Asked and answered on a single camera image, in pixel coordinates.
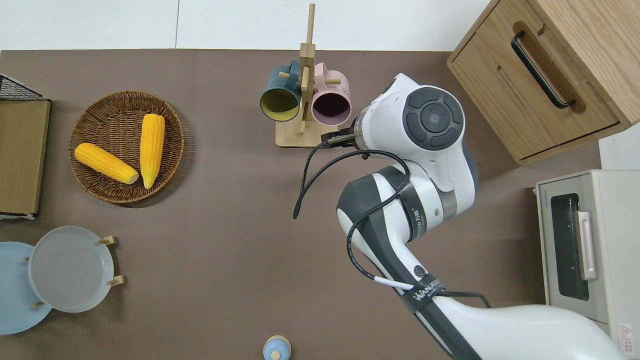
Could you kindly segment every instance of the black drawer handle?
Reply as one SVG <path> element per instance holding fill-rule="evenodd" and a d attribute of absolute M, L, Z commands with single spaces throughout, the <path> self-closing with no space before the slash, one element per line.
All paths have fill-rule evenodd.
<path fill-rule="evenodd" d="M 569 106 L 575 104 L 575 100 L 571 100 L 570 102 L 563 102 L 562 100 L 560 100 L 558 95 L 556 95 L 554 89 L 552 89 L 549 83 L 547 83 L 547 80 L 542 76 L 542 73 L 540 73 L 538 68 L 536 68 L 531 59 L 529 59 L 527 54 L 524 52 L 524 50 L 520 46 L 520 43 L 518 43 L 518 39 L 522 37 L 522 35 L 524 35 L 524 31 L 517 33 L 511 39 L 511 48 L 516 53 L 516 55 L 518 55 L 520 61 L 522 61 L 531 76 L 533 76 L 533 78 L 536 80 L 542 91 L 544 91 L 549 100 L 551 100 L 551 103 L 553 103 L 553 105 L 555 105 L 556 108 L 559 109 L 568 108 Z"/>

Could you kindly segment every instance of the wooden drawer cabinet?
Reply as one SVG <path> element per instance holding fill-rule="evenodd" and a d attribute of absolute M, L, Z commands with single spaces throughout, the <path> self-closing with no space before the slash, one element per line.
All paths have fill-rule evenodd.
<path fill-rule="evenodd" d="M 640 120 L 640 1 L 494 0 L 447 63 L 525 165 Z"/>

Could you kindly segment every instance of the wire basket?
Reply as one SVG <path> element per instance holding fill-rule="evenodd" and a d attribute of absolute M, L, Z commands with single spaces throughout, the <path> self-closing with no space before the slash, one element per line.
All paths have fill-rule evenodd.
<path fill-rule="evenodd" d="M 140 136 L 146 114 L 162 115 L 165 121 L 160 171 L 151 189 L 140 176 L 131 185 L 123 184 L 80 163 L 76 147 L 88 142 L 115 155 L 140 172 Z M 114 204 L 130 204 L 157 193 L 173 177 L 184 151 L 184 132 L 178 115 L 161 98 L 141 91 L 107 95 L 80 115 L 69 139 L 68 158 L 78 183 L 92 196 Z"/>
<path fill-rule="evenodd" d="M 46 100 L 42 95 L 0 74 L 0 100 Z"/>

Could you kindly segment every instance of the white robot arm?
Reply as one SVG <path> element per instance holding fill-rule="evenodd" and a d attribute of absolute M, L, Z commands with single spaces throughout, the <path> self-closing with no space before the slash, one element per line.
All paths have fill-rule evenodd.
<path fill-rule="evenodd" d="M 623 360 L 604 332 L 571 311 L 545 305 L 483 309 L 444 296 L 451 293 L 409 251 L 407 242 L 473 204 L 477 176 L 464 131 L 464 112 L 452 94 L 399 74 L 360 113 L 350 134 L 335 136 L 401 159 L 348 183 L 340 196 L 340 225 L 382 277 L 359 270 L 393 286 L 453 359 Z"/>

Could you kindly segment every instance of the small blue bottle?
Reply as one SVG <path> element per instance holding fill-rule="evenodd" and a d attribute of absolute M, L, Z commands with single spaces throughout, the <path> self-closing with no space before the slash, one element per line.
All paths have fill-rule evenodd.
<path fill-rule="evenodd" d="M 274 335 L 264 343 L 262 355 L 264 360 L 289 360 L 291 344 L 284 336 Z"/>

